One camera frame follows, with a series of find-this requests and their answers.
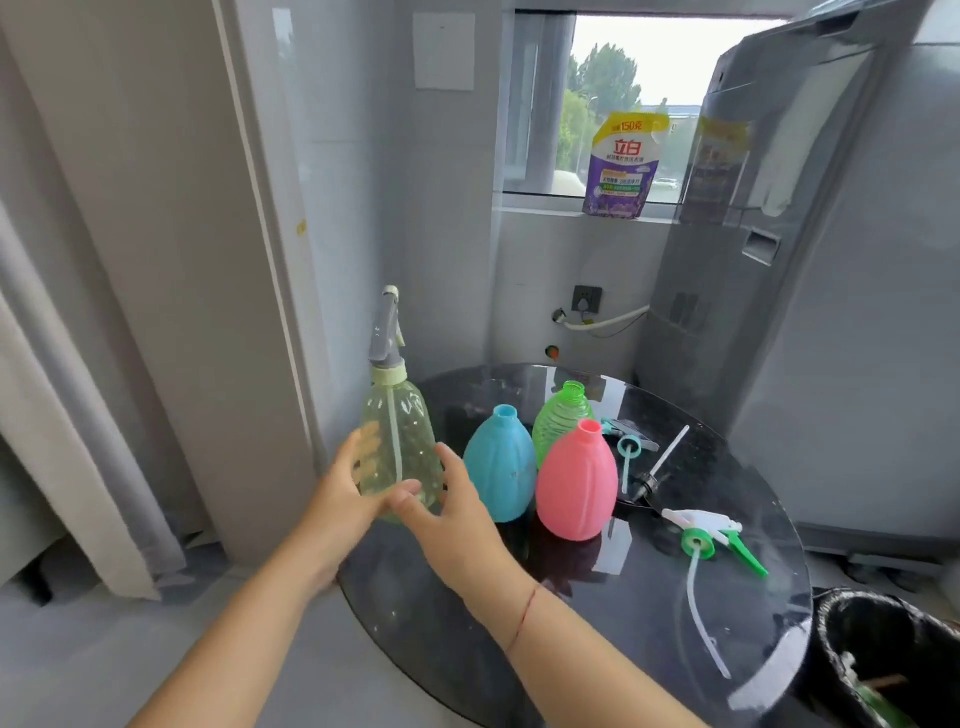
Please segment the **person's right hand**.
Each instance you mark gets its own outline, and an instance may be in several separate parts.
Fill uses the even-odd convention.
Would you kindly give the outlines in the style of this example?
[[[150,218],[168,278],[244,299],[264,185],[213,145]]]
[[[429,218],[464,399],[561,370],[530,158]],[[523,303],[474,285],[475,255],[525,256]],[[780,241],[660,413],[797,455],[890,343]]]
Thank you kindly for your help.
[[[508,550],[470,480],[462,458],[448,445],[435,447],[446,497],[437,537],[416,537],[427,563],[498,642],[522,623],[536,583]]]

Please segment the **person's left hand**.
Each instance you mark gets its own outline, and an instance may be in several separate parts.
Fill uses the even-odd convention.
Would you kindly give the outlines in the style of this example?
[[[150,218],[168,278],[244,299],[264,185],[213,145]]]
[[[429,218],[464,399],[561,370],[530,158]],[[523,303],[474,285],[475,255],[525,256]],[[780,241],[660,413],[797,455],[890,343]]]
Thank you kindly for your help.
[[[349,434],[332,465],[318,481],[317,490],[298,524],[284,540],[299,579],[311,596],[328,588],[341,564],[371,528],[362,524],[359,481],[374,471],[374,456],[381,443],[375,423]]]

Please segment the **clear yellow spray bottle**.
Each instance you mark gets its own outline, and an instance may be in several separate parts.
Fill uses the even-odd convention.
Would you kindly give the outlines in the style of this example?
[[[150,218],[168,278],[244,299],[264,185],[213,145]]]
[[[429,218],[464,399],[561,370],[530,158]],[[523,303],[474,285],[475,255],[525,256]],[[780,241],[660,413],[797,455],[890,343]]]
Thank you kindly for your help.
[[[367,355],[370,389],[361,417],[364,440],[355,475],[363,496],[386,492],[416,480],[417,499],[430,511],[439,507],[444,471],[426,400],[409,379],[402,357],[400,291],[386,286],[379,298]]]

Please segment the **person's left forearm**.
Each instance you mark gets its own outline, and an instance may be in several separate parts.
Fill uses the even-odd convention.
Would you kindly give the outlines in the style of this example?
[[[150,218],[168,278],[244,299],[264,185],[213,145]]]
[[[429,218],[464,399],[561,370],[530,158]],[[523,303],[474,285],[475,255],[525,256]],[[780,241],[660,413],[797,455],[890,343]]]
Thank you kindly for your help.
[[[246,580],[126,728],[255,728],[336,565],[280,553]]]

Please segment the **person's right forearm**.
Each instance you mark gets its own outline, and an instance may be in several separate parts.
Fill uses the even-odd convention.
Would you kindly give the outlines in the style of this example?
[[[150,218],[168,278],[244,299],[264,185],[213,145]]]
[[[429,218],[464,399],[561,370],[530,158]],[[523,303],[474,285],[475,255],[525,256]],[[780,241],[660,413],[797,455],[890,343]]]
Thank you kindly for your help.
[[[550,728],[709,728],[558,596],[534,583],[512,637],[500,642],[489,634]]]

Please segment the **blue plastic bottle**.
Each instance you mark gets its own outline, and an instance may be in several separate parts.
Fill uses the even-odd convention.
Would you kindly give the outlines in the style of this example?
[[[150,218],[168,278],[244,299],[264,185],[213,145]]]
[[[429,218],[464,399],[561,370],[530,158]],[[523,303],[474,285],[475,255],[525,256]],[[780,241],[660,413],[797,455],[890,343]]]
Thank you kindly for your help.
[[[470,438],[462,459],[495,523],[507,524],[524,516],[534,500],[538,460],[516,407],[494,407]]]

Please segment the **pink plastic bottle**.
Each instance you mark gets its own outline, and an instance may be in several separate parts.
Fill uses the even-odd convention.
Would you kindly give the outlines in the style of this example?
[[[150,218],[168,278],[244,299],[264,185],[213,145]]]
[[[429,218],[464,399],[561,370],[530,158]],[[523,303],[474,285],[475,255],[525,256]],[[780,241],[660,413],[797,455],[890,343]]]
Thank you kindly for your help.
[[[536,515],[559,539],[593,540],[612,518],[618,491],[618,467],[602,425],[583,418],[546,454],[535,486]]]

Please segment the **green plastic bottle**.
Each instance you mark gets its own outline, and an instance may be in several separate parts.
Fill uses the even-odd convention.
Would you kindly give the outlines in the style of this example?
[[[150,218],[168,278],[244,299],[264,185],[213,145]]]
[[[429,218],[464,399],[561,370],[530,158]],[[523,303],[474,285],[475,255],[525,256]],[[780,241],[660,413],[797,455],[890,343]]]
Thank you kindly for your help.
[[[532,440],[536,468],[543,467],[546,456],[561,437],[576,430],[582,420],[595,419],[585,385],[578,380],[563,383],[558,392],[545,402],[534,420]]]

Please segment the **grey teal spray head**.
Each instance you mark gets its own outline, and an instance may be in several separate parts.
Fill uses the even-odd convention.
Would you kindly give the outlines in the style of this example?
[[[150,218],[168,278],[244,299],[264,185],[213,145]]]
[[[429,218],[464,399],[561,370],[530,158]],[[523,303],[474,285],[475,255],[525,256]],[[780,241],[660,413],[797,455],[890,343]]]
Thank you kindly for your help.
[[[618,500],[631,502],[641,490],[639,476],[631,475],[632,464],[642,455],[657,454],[661,446],[626,420],[601,418],[602,433],[618,464]]]

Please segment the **black spray head white tube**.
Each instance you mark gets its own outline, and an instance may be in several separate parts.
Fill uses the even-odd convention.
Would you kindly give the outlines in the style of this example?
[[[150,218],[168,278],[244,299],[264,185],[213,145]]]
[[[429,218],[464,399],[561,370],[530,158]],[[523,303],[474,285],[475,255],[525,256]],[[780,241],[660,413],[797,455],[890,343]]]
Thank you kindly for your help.
[[[654,466],[649,471],[642,473],[639,479],[640,485],[638,486],[637,492],[635,495],[629,497],[629,503],[639,504],[641,502],[646,502],[647,504],[650,504],[651,498],[658,491],[660,486],[660,480],[657,477],[659,471],[666,465],[667,460],[677,449],[678,445],[683,442],[689,432],[690,426],[685,425],[683,429],[678,432],[676,438],[669,443],[668,446],[666,446],[658,460],[655,462]]]

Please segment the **white green spray head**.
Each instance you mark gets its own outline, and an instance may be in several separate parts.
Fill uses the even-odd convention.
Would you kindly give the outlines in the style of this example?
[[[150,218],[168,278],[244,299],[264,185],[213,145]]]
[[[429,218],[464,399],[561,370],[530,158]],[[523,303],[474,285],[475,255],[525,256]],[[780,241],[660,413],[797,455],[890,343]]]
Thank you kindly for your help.
[[[697,605],[695,582],[699,565],[714,558],[716,547],[720,545],[736,554],[760,578],[768,577],[769,571],[741,539],[742,523],[729,516],[698,509],[676,511],[668,508],[661,510],[660,516],[680,530],[681,548],[690,559],[686,597],[691,618],[719,673],[726,680],[731,680],[732,674],[715,640],[709,635]]]

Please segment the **grey curtain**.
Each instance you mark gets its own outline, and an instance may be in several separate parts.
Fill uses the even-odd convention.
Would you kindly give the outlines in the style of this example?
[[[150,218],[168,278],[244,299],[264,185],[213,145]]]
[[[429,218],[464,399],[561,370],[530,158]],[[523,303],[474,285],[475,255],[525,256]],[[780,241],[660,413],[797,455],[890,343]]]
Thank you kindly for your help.
[[[1,201],[0,430],[102,583],[161,601],[184,549]]]

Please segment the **purple detergent pouch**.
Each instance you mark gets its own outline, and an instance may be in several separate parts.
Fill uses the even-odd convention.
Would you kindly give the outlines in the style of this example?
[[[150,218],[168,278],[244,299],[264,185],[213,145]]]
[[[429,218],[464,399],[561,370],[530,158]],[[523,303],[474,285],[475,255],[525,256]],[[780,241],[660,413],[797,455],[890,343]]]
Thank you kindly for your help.
[[[650,194],[670,117],[661,112],[614,111],[594,135],[582,213],[635,220]]]

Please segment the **grey washing machine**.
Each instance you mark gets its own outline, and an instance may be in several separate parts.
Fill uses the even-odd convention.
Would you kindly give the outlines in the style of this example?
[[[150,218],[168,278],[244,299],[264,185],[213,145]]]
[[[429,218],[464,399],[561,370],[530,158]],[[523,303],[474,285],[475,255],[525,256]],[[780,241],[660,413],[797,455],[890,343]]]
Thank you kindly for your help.
[[[960,0],[723,54],[633,367],[795,523],[960,541]]]

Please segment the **bin with black bag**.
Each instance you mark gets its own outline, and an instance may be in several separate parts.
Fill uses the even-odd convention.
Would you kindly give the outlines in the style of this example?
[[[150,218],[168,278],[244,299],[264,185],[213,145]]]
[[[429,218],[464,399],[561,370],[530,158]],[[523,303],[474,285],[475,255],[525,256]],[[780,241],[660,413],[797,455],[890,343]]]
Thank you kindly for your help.
[[[883,691],[918,728],[960,728],[960,624],[897,597],[834,588],[814,600],[803,683],[844,728],[881,728],[845,679],[851,653],[861,681],[902,674]]]

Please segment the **window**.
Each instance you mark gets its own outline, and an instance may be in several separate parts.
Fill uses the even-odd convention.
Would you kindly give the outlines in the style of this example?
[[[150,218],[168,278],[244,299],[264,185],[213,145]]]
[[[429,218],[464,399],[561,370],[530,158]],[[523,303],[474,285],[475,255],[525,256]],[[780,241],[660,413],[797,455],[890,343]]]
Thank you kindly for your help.
[[[518,13],[506,110],[506,192],[583,199],[594,135],[613,112],[670,127],[648,201],[677,204],[720,57],[782,18]]]

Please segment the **green plastic piece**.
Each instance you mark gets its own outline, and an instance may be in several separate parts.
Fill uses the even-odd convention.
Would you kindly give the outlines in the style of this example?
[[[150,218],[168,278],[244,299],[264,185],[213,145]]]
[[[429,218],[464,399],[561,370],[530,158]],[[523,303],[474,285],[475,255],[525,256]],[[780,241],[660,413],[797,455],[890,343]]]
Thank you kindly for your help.
[[[916,721],[894,705],[884,691],[906,686],[909,679],[903,674],[891,674],[861,681],[855,670],[857,659],[850,652],[841,654],[846,683],[858,695],[880,728],[919,728]]]

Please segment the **white wall panel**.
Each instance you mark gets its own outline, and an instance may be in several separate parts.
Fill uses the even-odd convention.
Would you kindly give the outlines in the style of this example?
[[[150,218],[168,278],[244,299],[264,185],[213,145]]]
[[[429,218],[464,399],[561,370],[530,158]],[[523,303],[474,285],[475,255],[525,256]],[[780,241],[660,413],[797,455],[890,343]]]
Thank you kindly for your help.
[[[476,15],[413,14],[414,87],[417,91],[473,92]]]

